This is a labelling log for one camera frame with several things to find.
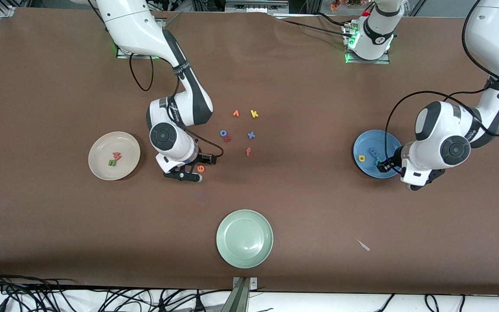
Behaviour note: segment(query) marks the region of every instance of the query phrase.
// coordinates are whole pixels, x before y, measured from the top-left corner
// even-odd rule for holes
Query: brown table
[[[462,25],[404,18],[392,63],[358,65],[344,63],[339,37],[265,14],[183,13],[170,30],[214,103],[192,129],[233,138],[191,184],[162,176],[144,119],[174,90],[169,65],[156,61],[142,92],[93,12],[18,8],[0,24],[0,271],[109,286],[229,288],[245,275],[266,290],[499,294],[499,139],[419,192],[368,178],[351,158],[355,138],[383,128],[404,95],[484,84]],[[143,85],[148,63],[134,61]],[[408,100],[390,132],[412,140],[416,114],[438,99]],[[142,158],[107,182],[87,153],[115,130],[137,137]],[[237,209],[259,211],[275,234],[253,269],[216,250],[218,224]]]

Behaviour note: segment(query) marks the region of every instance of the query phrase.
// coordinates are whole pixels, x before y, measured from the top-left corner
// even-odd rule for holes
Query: black cable
[[[391,294],[390,297],[388,297],[388,299],[386,300],[386,302],[384,302],[384,306],[382,306],[382,308],[380,308],[380,310],[377,310],[376,312],[384,312],[384,310],[386,310],[386,307],[388,306],[392,298],[394,298],[394,296],[396,296],[396,294]]]
[[[303,2],[303,4],[301,5],[301,8],[299,8],[299,11],[297,12],[297,14],[301,14],[301,10],[303,10],[304,6],[307,5],[307,0],[305,0],[305,2]]]
[[[176,79],[176,88],[175,88],[175,91],[174,93],[172,93],[171,97],[174,99],[176,93],[178,92],[178,87],[180,86],[180,77],[177,77]],[[193,136],[195,136],[196,138],[206,142],[207,144],[210,144],[211,146],[215,146],[216,148],[218,148],[220,150],[220,154],[216,155],[216,157],[220,157],[220,156],[223,156],[224,154],[224,149],[222,147],[220,147],[219,145],[201,137],[200,135],[198,135],[197,133],[193,132],[192,130],[189,130],[188,128],[186,128],[186,126],[183,126],[183,125],[180,125],[178,123],[176,123],[176,121],[174,120],[174,118],[172,118],[171,116],[171,113],[170,113],[170,107],[168,105],[168,101],[167,101],[167,106],[166,106],[166,110],[167,110],[167,115],[168,115],[168,118],[172,120],[172,122],[174,122],[176,124],[176,126],[178,126],[180,129],[192,134]]]
[[[196,297],[201,297],[203,295],[206,295],[206,294],[211,294],[211,293],[216,293],[216,292],[223,292],[224,290],[211,290],[210,292],[203,292],[201,294],[191,294],[191,295],[188,295],[184,298],[187,298],[189,296],[193,296],[193,298],[188,298],[187,300],[184,300],[184,298],[181,298],[180,300],[184,300],[182,301],[181,303],[177,304],[176,306],[174,306],[174,308],[172,308],[171,310],[169,310],[168,312],[174,312],[174,310],[176,310],[179,306],[185,304],[186,302],[189,302],[190,300],[194,300]]]
[[[388,160],[388,146],[387,146],[387,142],[388,142],[388,125],[390,124],[390,119],[392,118],[392,115],[396,111],[396,108],[398,108],[398,106],[400,106],[400,104],[402,104],[402,102],[405,101],[406,99],[408,99],[408,98],[410,98],[410,97],[412,97],[414,95],[425,94],[425,93],[441,95],[442,97],[446,97],[448,99],[451,99],[452,101],[455,101],[457,104],[459,104],[461,107],[463,107],[467,112],[469,112],[471,114],[471,116],[473,116],[473,119],[475,119],[479,123],[480,127],[489,136],[493,136],[493,137],[497,136],[497,137],[499,137],[499,133],[494,133],[494,132],[488,130],[487,127],[485,127],[485,125],[483,125],[483,123],[479,120],[479,118],[477,117],[477,115],[475,113],[473,113],[473,111],[471,110],[471,108],[469,106],[463,104],[461,101],[459,101],[455,97],[452,97],[450,95],[447,95],[447,94],[444,94],[444,93],[441,93],[441,92],[438,92],[438,91],[418,91],[418,92],[414,92],[414,93],[411,93],[411,94],[408,94],[408,95],[404,96],[400,101],[398,101],[398,103],[396,103],[396,105],[394,105],[394,108],[390,112],[390,115],[388,115],[388,120],[386,121],[386,127],[384,128],[384,155],[386,156],[386,160]],[[394,168],[394,166],[392,166],[392,164],[390,162],[387,162],[387,163],[388,163],[388,166],[390,166],[390,168],[392,170],[394,170],[394,171],[398,172],[400,175],[402,175],[402,172],[400,170],[397,170],[396,168]]]
[[[375,2],[374,2],[374,1],[371,1],[371,3],[369,4],[369,6],[368,6],[367,8],[365,8],[364,12],[368,11],[369,9],[371,9],[371,11],[370,11],[370,12],[372,12],[372,11],[373,11],[372,6],[373,6],[374,4],[375,4]]]
[[[136,74],[134,73],[134,70],[132,69],[132,57],[133,56],[134,56],[134,53],[131,53],[130,57],[128,58],[128,65],[130,65],[130,72],[132,73],[132,77],[134,77],[134,81],[136,81],[136,84],[138,85],[138,87],[140,87],[140,89],[142,89],[142,91],[147,92],[147,91],[149,91],[149,89],[151,89],[151,85],[153,85],[153,77],[154,77],[153,57],[151,57],[151,56],[149,57],[149,60],[151,62],[151,81],[150,81],[147,89],[144,89],[144,87],[142,87],[142,85],[140,85],[140,82],[138,82],[138,79],[136,78]]]
[[[117,297],[114,298],[113,300],[117,300],[119,297],[123,297],[123,298],[127,298],[127,299],[130,299],[130,300],[133,300],[135,302],[142,302],[144,304],[147,304],[147,305],[151,306],[152,308],[158,308],[159,307],[159,305],[154,305],[152,302],[150,302],[148,304],[145,300],[136,299],[136,298],[133,298],[132,296],[125,295],[125,293],[128,292],[128,290],[126,292],[123,292],[123,293],[113,292],[112,290],[106,290],[105,292],[116,295]]]
[[[434,306],[436,308],[436,311],[432,310],[430,304],[428,303],[428,297],[431,297],[432,300],[434,300]],[[434,298],[433,295],[431,294],[424,295],[424,304],[426,304],[426,307],[428,308],[428,310],[430,310],[430,312],[440,312],[440,309],[438,308],[438,302],[436,301],[436,298]]]
[[[165,293],[165,289],[161,290],[161,295],[159,296],[159,302],[163,302],[163,294]]]
[[[172,294],[167,296],[167,298],[165,298],[165,300],[163,301],[164,304],[168,305],[169,302],[171,302],[172,298],[174,298],[176,295],[180,294],[180,292],[182,292],[182,290],[178,289],[176,292],[173,292]]]
[[[0,304],[0,312],[5,312],[6,305],[8,304],[8,302],[9,302],[9,297],[5,298],[5,300],[2,301],[2,303]]]
[[[55,295],[53,294],[53,290],[49,287],[51,284],[49,284],[47,281],[51,281],[51,282],[54,282],[57,284],[57,287],[58,289],[60,289],[60,286],[59,286],[59,280],[61,279],[39,279],[39,278],[34,278],[32,276],[22,276],[22,275],[10,275],[10,274],[5,274],[5,275],[0,275],[0,280],[4,280],[4,279],[12,279],[12,278],[15,278],[15,279],[26,279],[26,280],[33,280],[33,281],[36,281],[36,282],[40,282],[42,283],[47,289],[48,289],[48,293],[51,293],[51,296],[53,297],[53,302],[57,302],[56,298],[55,298]],[[43,290],[40,290],[39,292],[41,292],[42,294],[45,295],[45,299],[41,298],[40,297],[40,300],[43,302],[44,300],[48,300],[50,306],[52,306],[53,310],[57,310],[57,312],[60,312],[58,306],[54,306],[53,303],[51,302],[50,298],[48,297],[48,293],[45,293]],[[64,294],[62,293],[61,291],[61,296],[63,296],[64,300],[68,303],[68,305],[72,308],[73,311],[75,311],[75,309],[71,306],[71,304],[68,302],[67,298],[64,296]]]
[[[95,9],[95,6],[91,3],[91,1],[87,0],[87,2],[90,4],[91,9],[94,10],[95,15],[97,15],[97,17],[99,17],[99,20],[101,20],[101,23],[105,24],[105,22],[103,21],[103,17],[101,17],[101,14],[99,14],[99,12]]]
[[[40,301],[43,303],[45,300],[47,300],[47,302],[49,302],[49,305],[51,306],[51,308],[53,310],[55,310],[56,312],[61,312],[59,306],[55,306],[53,304],[53,302],[51,302],[48,294],[46,292],[44,292],[43,290],[40,290],[39,292],[36,292],[36,294],[38,295],[38,298],[40,299]]]
[[[153,304],[153,296],[151,295],[151,292],[147,292],[147,294],[149,296],[149,303],[150,303],[150,307],[147,310],[147,312],[149,312],[151,310],[151,304]]]
[[[469,59],[473,62],[473,64],[477,65],[477,67],[479,67],[480,69],[482,69],[485,73],[493,76],[494,78],[498,79],[499,81],[499,76],[496,75],[495,73],[489,71],[486,67],[484,67],[483,65],[481,65],[474,57],[473,55],[471,55],[471,53],[469,52],[469,49],[467,49],[467,44],[465,44],[465,32],[466,32],[466,28],[467,28],[467,25],[469,24],[469,19],[471,18],[471,15],[473,15],[473,11],[475,10],[475,8],[477,8],[477,5],[479,4],[479,2],[481,2],[481,0],[477,0],[475,2],[475,4],[473,4],[473,6],[471,7],[471,9],[469,10],[469,13],[467,14],[466,18],[465,18],[465,23],[463,24],[463,29],[461,30],[461,45],[463,46],[463,50],[465,51],[465,54],[467,55],[467,57],[469,57]]]
[[[306,25],[306,24],[301,24],[301,23],[297,23],[297,22],[292,22],[291,20],[285,20],[285,19],[283,19],[283,21],[285,21],[287,23],[290,23],[290,24],[294,24],[294,25],[299,25],[299,26],[303,26],[303,27],[307,27],[307,28],[311,28],[311,29],[321,30],[321,31],[327,32],[327,33],[339,34],[340,36],[344,36],[344,37],[352,37],[352,35],[350,35],[350,34],[341,33],[341,32],[335,32],[333,30],[328,30],[328,29],[324,29],[324,28],[319,28],[319,27],[311,26],[311,25]]]
[[[73,306],[71,305],[71,303],[69,302],[69,300],[67,299],[65,294],[63,293],[63,290],[61,290],[61,285],[59,284],[58,280],[55,281],[55,284],[57,284],[57,289],[59,290],[59,293],[61,293],[61,297],[63,297],[63,299],[68,304],[68,306],[71,308],[71,310],[73,310],[73,312],[77,312],[77,310],[75,310],[75,308],[73,308]]]
[[[450,95],[449,95],[449,96],[450,96],[450,97],[453,97],[454,95],[457,95],[457,94],[477,94],[477,93],[481,93],[482,91],[485,91],[485,90],[487,90],[487,89],[488,89],[488,87],[483,88],[483,89],[479,89],[479,90],[477,90],[477,91],[459,91],[459,92],[450,93]]]
[[[459,312],[463,312],[464,304],[465,304],[465,295],[461,295],[461,304],[459,305]]]
[[[43,310],[44,312],[47,312],[48,309],[47,307],[45,306],[45,304],[43,302],[41,302],[30,290],[28,290],[27,288],[25,287],[22,287],[22,286],[18,286],[16,284],[9,284],[7,282],[1,282],[0,281],[0,285],[2,286],[8,286],[8,288],[12,288],[13,290],[16,291],[16,289],[22,291],[24,294],[27,294],[28,296],[30,296],[34,302],[36,303],[36,306],[41,306],[41,310]],[[26,306],[26,304],[24,304],[22,302],[22,300],[20,300],[20,298],[18,297],[18,292],[14,292],[14,293],[11,293],[11,292],[7,292],[6,293],[12,300],[18,302],[21,306],[24,306],[27,310],[30,310],[30,308],[28,308],[28,306]]]
[[[139,305],[140,305],[140,312],[141,312],[141,310],[142,310],[142,305],[141,305],[141,303],[140,303],[139,301],[134,300],[134,297],[135,297],[135,296],[140,296],[142,293],[145,293],[145,292],[148,292],[148,291],[149,291],[149,289],[145,289],[145,290],[142,290],[141,292],[139,292],[139,293],[137,293],[137,294],[135,294],[135,295],[131,296],[128,300],[126,300],[125,302],[123,302],[120,306],[117,306],[117,307],[115,308],[114,312],[118,312],[118,311],[120,310],[120,308],[122,308],[123,306],[128,306],[129,304],[133,304],[133,303],[137,303],[137,304],[139,304]]]
[[[201,296],[200,296],[199,289],[197,290],[196,295],[198,295],[198,296],[196,297],[196,306],[194,307],[194,312],[200,312],[200,311],[207,312],[207,310],[204,306],[204,303],[201,302]]]
[[[120,291],[115,293],[110,292],[113,294],[113,296],[105,298],[105,301],[103,301],[103,304],[101,304],[101,307],[99,307],[99,310],[97,310],[97,312],[105,312],[105,308],[107,308],[111,304],[111,302],[117,300],[117,298],[119,298],[119,294],[124,295],[127,292],[130,292],[130,290],[126,289],[122,293]]]
[[[210,290],[209,292],[205,292],[205,293],[204,293],[204,292],[202,292],[202,293],[200,293],[200,295],[199,295],[199,296],[204,296],[204,295],[207,295],[207,294],[212,294],[212,293],[217,293],[217,292],[230,292],[230,291],[232,291],[232,289],[217,289],[217,290]],[[194,300],[194,299],[196,298],[196,296],[198,296],[198,294],[190,294],[190,295],[186,295],[186,296],[184,296],[184,297],[182,297],[182,298],[180,298],[180,299],[178,299],[178,300],[176,300],[176,301],[174,301],[174,302],[169,302],[169,304],[168,304],[168,305],[169,305],[169,306],[171,306],[171,305],[173,305],[173,304],[175,304],[175,303],[178,303],[178,302],[181,302],[182,300],[185,300],[185,299],[186,299],[186,298],[188,298],[188,297],[191,297],[191,298],[189,298],[189,300],[186,300],[186,301],[184,301],[184,302],[182,303],[182,304],[185,304],[186,302],[188,302],[188,301],[190,301],[190,300]]]
[[[312,13],[313,15],[320,15],[324,18],[326,18],[330,23],[333,23],[335,25],[338,25],[338,26],[344,26],[344,23],[340,23],[340,22],[337,22],[336,20],[333,20],[330,18],[330,16],[322,13],[322,12],[315,12],[315,13]]]

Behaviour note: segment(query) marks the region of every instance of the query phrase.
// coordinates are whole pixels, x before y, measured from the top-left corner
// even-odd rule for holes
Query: white robotic arm
[[[155,22],[144,0],[97,0],[97,6],[118,47],[164,59],[180,79],[185,91],[152,101],[147,110],[147,126],[151,144],[158,151],[156,160],[165,176],[201,181],[197,173],[175,169],[194,162],[216,162],[216,157],[201,154],[198,144],[185,132],[188,126],[206,123],[213,113],[213,104],[178,41]]]
[[[403,15],[402,0],[376,0],[369,16],[355,20],[358,32],[348,47],[362,59],[379,59],[389,49]]]
[[[499,76],[499,0],[482,0],[470,16],[465,33],[467,47]],[[402,181],[418,190],[467,160],[472,148],[491,142],[486,133],[499,130],[499,79],[489,77],[480,103],[469,110],[435,101],[418,114],[416,141],[405,144],[389,161],[402,168]],[[385,162],[381,171],[390,170]]]

